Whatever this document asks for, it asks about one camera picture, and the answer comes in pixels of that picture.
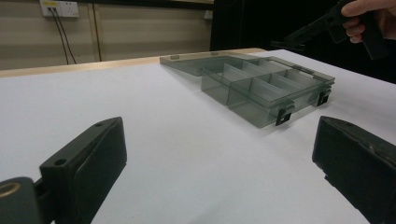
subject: black handheld device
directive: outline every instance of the black handheld device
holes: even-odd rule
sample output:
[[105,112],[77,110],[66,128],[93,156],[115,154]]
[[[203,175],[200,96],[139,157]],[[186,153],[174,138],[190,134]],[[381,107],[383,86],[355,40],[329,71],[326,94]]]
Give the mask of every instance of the black handheld device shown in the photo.
[[[300,28],[284,39],[284,43],[273,42],[274,46],[287,49],[301,49],[299,46],[320,34],[323,31],[329,31],[332,41],[340,43],[348,38],[343,23],[351,18],[341,14],[341,9],[354,0],[340,0],[337,5],[330,8],[327,13],[311,22],[310,24]],[[361,34],[364,47],[366,48],[370,58],[377,60],[389,55],[389,50],[385,44],[384,38],[375,23],[373,11],[360,15],[361,23],[365,26],[365,31]]]

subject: table surface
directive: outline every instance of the table surface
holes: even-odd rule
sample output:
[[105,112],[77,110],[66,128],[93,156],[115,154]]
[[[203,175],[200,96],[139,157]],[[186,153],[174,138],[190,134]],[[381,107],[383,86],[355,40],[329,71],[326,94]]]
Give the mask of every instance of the table surface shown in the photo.
[[258,129],[158,58],[0,72],[0,180],[37,180],[77,135],[122,117],[128,164],[93,223],[368,223],[311,160],[318,120],[395,145],[396,86],[286,50],[253,54],[335,77],[329,102]]

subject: electrical cable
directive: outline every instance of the electrical cable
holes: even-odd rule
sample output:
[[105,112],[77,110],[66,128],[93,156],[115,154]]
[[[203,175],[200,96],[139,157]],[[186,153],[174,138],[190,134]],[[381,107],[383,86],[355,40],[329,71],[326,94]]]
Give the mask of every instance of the electrical cable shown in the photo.
[[[58,18],[58,22],[61,24],[62,31],[64,31],[64,27],[62,26],[61,18],[59,17],[59,14],[58,14],[58,12],[56,11],[56,9],[55,9],[54,11],[55,11],[56,17]],[[64,31],[64,38],[66,39],[66,44],[67,44],[67,47],[68,47],[68,49],[69,49],[70,55],[71,55],[72,58],[73,58],[73,62],[74,62],[75,64],[77,64],[77,63],[76,63],[76,59],[74,58],[74,55],[73,55],[73,53],[72,53],[72,50],[70,49],[69,40],[67,39],[67,35],[66,35],[66,32],[65,32],[65,31]]]
[[[52,8],[49,8],[50,13],[52,14],[53,19],[55,20],[56,27],[58,27],[59,36],[62,40],[62,45],[64,46],[64,38],[62,37],[61,28],[59,28],[58,22],[56,21],[55,14],[53,13]],[[67,59],[66,47],[64,46],[64,57],[66,58],[67,64],[69,64],[69,60]]]

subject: finger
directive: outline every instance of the finger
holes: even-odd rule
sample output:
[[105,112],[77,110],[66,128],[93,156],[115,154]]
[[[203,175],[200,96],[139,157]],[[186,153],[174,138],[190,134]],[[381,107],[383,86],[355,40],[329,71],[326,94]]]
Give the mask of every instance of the finger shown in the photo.
[[395,5],[394,0],[356,0],[346,4],[341,13],[346,17],[359,16],[367,11],[389,8]]
[[350,37],[350,42],[357,44],[361,42],[361,35],[354,35]]
[[352,27],[346,29],[346,34],[348,36],[360,35],[361,33],[363,33],[364,30],[365,30],[364,25],[359,24],[357,26],[352,26]]
[[359,22],[361,22],[361,20],[359,20],[359,17],[355,17],[349,21],[346,21],[343,23],[343,26],[345,29],[352,27],[352,26],[356,26],[359,24]]

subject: human hand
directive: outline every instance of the human hand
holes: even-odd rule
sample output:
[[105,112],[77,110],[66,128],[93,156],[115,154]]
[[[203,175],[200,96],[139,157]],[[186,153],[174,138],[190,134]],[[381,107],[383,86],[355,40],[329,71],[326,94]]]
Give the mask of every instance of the human hand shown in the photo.
[[356,0],[341,9],[344,16],[355,17],[343,24],[350,42],[360,43],[361,33],[365,30],[364,24],[356,16],[373,10],[382,36],[396,39],[396,0]]

